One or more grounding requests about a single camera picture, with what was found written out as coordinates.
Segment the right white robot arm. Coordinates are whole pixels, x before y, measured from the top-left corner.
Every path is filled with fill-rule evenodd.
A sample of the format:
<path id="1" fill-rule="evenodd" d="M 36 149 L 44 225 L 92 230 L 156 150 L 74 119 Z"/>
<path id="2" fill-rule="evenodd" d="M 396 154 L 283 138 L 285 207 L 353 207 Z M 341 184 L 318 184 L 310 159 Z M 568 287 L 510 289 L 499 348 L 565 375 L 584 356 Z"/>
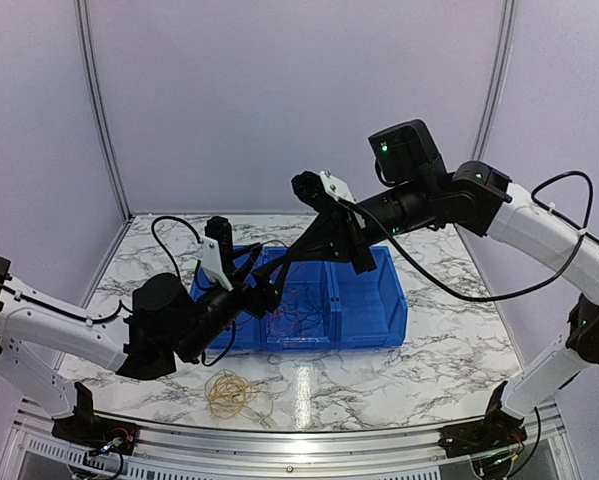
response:
<path id="1" fill-rule="evenodd" d="M 498 387 L 476 423 L 475 440 L 494 448 L 539 403 L 599 365 L 599 239 L 585 223 L 568 220 L 535 191 L 485 163 L 469 161 L 448 171 L 421 120 L 379 131 L 369 143 L 382 193 L 356 201 L 345 182 L 325 172 L 292 179 L 294 194 L 317 214 L 291 245 L 293 260 L 344 262 L 364 273 L 375 266 L 374 244 L 454 224 L 517 249 L 579 291 L 568 336 Z"/>

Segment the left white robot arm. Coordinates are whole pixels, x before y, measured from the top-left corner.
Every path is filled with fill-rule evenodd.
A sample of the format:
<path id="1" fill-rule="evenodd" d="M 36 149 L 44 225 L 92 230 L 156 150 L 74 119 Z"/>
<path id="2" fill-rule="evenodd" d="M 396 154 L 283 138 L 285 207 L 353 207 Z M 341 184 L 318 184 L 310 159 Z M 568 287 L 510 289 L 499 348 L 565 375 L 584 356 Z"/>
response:
<path id="1" fill-rule="evenodd" d="M 153 276 L 122 305 L 97 314 L 48 296 L 10 273 L 0 257 L 0 376 L 36 401 L 53 421 L 85 445 L 104 438 L 92 395 L 79 381 L 59 375 L 30 350 L 36 344 L 80 357 L 124 378 L 156 380 L 177 362 L 211 366 L 206 351 L 247 312 L 260 318 L 280 303 L 290 256 L 254 266 L 259 244 L 235 252 L 204 246 L 199 265 L 212 284 L 193 298 L 172 273 Z"/>

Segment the left blue storage bin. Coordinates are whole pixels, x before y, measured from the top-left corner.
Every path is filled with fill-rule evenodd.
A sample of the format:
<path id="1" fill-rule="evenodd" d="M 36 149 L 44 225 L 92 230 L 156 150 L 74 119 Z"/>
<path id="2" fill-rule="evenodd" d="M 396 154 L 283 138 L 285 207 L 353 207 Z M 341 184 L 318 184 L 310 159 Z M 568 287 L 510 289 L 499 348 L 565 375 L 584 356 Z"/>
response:
<path id="1" fill-rule="evenodd" d="M 234 250 L 245 246 L 236 245 Z M 260 254 L 260 257 L 256 263 L 256 266 L 253 268 L 258 268 L 263 262 L 263 253 Z M 252 274 L 247 277 L 246 283 L 254 286 L 255 279 Z M 199 271 L 198 274 L 195 274 L 195 279 L 191 285 L 190 295 L 196 301 L 198 300 L 205 291 L 211 286 L 210 281 L 206 278 L 204 272 L 202 270 Z M 257 321 L 253 316 L 249 315 L 247 312 L 242 312 L 235 320 L 236 322 L 236 334 L 235 341 L 231 348 L 231 351 L 254 351 L 260 348 L 261 340 L 259 327 L 257 326 Z M 219 351 L 223 351 L 229 344 L 230 339 L 232 338 L 232 329 L 229 326 L 228 330 L 222 331 L 222 333 L 210 344 L 208 349 L 212 352 L 212 355 L 218 354 Z"/>

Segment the blue storage bin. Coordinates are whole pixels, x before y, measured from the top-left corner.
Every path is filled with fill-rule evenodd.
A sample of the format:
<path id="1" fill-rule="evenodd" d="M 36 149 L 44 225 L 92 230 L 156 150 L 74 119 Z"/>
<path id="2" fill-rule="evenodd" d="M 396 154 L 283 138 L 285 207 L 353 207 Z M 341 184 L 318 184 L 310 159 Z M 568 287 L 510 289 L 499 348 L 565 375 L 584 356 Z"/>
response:
<path id="1" fill-rule="evenodd" d="M 335 293 L 335 347 L 341 350 L 403 345 L 408 305 L 385 246 L 373 247 L 376 268 L 357 274 L 350 263 L 330 265 Z"/>
<path id="2" fill-rule="evenodd" d="M 234 250 L 245 246 L 236 245 Z M 258 268 L 263 262 L 263 253 L 260 254 L 260 257 L 256 263 L 256 266 L 253 268 Z M 255 279 L 252 274 L 247 277 L 246 283 L 254 286 Z M 204 272 L 202 270 L 199 271 L 198 274 L 195 274 L 195 279 L 191 285 L 190 295 L 196 301 L 198 300 L 205 291 L 211 286 L 210 281 L 206 278 Z M 231 351 L 254 351 L 260 348 L 261 340 L 259 327 L 257 326 L 257 321 L 253 316 L 249 315 L 247 312 L 242 312 L 235 320 L 236 322 L 236 334 L 235 341 L 231 348 Z M 232 338 L 232 329 L 229 326 L 228 330 L 222 331 L 222 333 L 210 344 L 208 349 L 212 352 L 212 355 L 218 354 L 219 351 L 223 351 L 229 344 L 230 339 Z"/>
<path id="3" fill-rule="evenodd" d="M 330 266 L 326 262 L 291 263 L 279 307 L 261 321 L 261 350 L 333 349 L 335 311 Z"/>

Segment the middle blue storage bin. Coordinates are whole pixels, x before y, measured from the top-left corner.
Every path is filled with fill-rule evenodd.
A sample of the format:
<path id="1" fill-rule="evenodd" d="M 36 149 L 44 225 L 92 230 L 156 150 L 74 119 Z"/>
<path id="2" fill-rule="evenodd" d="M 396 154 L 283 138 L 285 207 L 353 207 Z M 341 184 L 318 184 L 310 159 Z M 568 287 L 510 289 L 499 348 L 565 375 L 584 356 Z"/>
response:
<path id="1" fill-rule="evenodd" d="M 261 321 L 261 350 L 333 349 L 335 311 L 330 266 L 326 262 L 291 263 L 279 307 Z"/>

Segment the right blue storage bin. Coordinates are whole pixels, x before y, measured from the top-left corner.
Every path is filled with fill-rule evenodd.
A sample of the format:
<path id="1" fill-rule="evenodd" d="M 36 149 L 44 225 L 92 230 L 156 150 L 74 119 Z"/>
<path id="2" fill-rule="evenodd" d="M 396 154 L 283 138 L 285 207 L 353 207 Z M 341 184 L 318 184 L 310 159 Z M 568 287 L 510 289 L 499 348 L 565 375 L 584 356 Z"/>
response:
<path id="1" fill-rule="evenodd" d="M 373 247 L 376 268 L 357 274 L 350 263 L 330 265 L 335 293 L 335 347 L 341 350 L 403 345 L 408 305 L 385 246 Z"/>

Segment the aluminium front rail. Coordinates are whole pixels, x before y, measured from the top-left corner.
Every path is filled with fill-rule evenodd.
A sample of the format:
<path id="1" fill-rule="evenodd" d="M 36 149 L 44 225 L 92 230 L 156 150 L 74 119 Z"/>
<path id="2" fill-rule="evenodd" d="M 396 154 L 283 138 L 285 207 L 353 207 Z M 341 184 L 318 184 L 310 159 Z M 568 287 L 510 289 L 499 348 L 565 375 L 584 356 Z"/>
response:
<path id="1" fill-rule="evenodd" d="M 474 479 L 489 454 L 449 458 L 435 425 L 349 432 L 254 432 L 137 420 L 124 479 Z M 84 469 L 109 476 L 116 457 L 83 462 L 85 448 L 51 435 L 33 403 L 15 417 L 0 479 L 68 479 Z"/>

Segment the right aluminium frame post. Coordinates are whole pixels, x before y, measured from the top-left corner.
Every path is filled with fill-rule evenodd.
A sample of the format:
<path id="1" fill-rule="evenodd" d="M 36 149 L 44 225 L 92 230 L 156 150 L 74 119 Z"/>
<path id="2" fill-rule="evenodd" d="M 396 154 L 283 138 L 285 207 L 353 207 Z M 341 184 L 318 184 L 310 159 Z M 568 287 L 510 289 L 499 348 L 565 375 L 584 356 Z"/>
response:
<path id="1" fill-rule="evenodd" d="M 477 131 L 469 156 L 466 159 L 463 159 L 461 163 L 468 161 L 483 161 L 485 159 L 496 113 L 504 90 L 505 78 L 510 62 L 517 11 L 518 1 L 505 0 L 503 2 L 497 30 L 494 59 L 492 61 L 488 87 L 481 109 Z"/>

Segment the aluminium frame post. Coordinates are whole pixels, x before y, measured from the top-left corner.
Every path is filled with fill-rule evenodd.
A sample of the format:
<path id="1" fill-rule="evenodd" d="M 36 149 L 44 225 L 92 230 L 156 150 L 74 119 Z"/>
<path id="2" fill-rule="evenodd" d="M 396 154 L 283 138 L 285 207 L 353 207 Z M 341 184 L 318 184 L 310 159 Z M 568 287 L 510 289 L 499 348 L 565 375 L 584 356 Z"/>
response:
<path id="1" fill-rule="evenodd" d="M 86 86 L 93 112 L 96 135 L 103 154 L 104 165 L 120 217 L 124 222 L 130 222 L 133 219 L 133 214 L 123 185 L 113 139 L 108 125 L 104 98 L 98 75 L 89 2 L 75 0 L 74 8 Z"/>
<path id="2" fill-rule="evenodd" d="M 466 159 L 463 159 L 461 163 L 468 161 L 483 161 L 485 159 L 496 113 L 504 90 L 505 78 L 510 62 L 517 11 L 518 1 L 505 0 L 503 2 L 497 30 L 494 59 L 492 61 L 488 87 L 481 109 L 477 131 L 469 156 Z"/>

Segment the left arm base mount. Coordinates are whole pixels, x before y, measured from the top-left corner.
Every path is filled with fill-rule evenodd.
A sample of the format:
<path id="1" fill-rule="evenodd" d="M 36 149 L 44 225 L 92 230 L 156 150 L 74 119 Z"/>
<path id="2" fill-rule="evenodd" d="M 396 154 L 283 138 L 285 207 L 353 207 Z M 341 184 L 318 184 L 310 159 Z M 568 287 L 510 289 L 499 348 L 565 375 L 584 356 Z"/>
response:
<path id="1" fill-rule="evenodd" d="M 104 447 L 115 448 L 122 455 L 131 455 L 138 435 L 138 425 L 96 415 L 91 391 L 81 382 L 74 384 L 75 403 L 65 418 L 53 419 L 55 438 L 89 447 L 103 453 Z"/>

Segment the left aluminium frame post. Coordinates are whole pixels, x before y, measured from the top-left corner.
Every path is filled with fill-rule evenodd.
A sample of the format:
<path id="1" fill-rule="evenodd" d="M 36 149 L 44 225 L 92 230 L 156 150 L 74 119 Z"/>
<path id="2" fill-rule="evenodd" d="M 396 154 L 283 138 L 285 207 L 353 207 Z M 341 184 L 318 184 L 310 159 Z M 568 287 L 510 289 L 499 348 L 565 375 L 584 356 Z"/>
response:
<path id="1" fill-rule="evenodd" d="M 130 222 L 133 219 L 133 214 L 123 185 L 113 139 L 108 125 L 104 98 L 98 75 L 89 2 L 75 0 L 74 8 L 86 86 L 93 112 L 96 135 L 103 154 L 104 165 L 120 217 L 124 222 Z"/>

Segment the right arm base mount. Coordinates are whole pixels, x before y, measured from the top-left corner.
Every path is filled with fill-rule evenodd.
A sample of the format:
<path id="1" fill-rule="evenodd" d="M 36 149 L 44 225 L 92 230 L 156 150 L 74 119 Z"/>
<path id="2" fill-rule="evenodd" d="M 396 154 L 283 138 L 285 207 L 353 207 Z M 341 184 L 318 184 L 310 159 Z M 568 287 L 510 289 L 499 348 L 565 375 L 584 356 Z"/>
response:
<path id="1" fill-rule="evenodd" d="M 527 439 L 523 419 L 503 411 L 502 398 L 507 381 L 492 393 L 482 419 L 444 426 L 438 446 L 448 458 L 472 455 L 508 447 Z"/>

